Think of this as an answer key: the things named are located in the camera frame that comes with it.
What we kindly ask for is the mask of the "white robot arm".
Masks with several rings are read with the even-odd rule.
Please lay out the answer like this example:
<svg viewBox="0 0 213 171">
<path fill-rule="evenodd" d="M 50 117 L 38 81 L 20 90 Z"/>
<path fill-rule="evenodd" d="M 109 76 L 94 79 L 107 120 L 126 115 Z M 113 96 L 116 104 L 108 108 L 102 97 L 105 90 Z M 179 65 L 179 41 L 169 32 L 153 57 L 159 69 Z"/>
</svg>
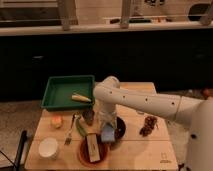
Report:
<svg viewBox="0 0 213 171">
<path fill-rule="evenodd" d="M 93 96 L 99 101 L 99 114 L 107 117 L 104 124 L 116 115 L 116 105 L 122 105 L 188 127 L 186 171 L 213 171 L 213 99 L 124 89 L 114 76 L 97 83 Z"/>
</svg>

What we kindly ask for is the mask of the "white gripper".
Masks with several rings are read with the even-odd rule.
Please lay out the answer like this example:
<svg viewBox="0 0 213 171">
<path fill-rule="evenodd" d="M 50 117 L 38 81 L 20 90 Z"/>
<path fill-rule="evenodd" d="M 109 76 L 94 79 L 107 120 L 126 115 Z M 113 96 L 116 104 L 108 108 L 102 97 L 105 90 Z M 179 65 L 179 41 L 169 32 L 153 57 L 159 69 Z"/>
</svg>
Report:
<svg viewBox="0 0 213 171">
<path fill-rule="evenodd" d="M 117 128 L 117 112 L 115 108 L 101 108 L 99 110 L 99 124 L 103 129 L 109 124 L 113 129 Z"/>
</svg>

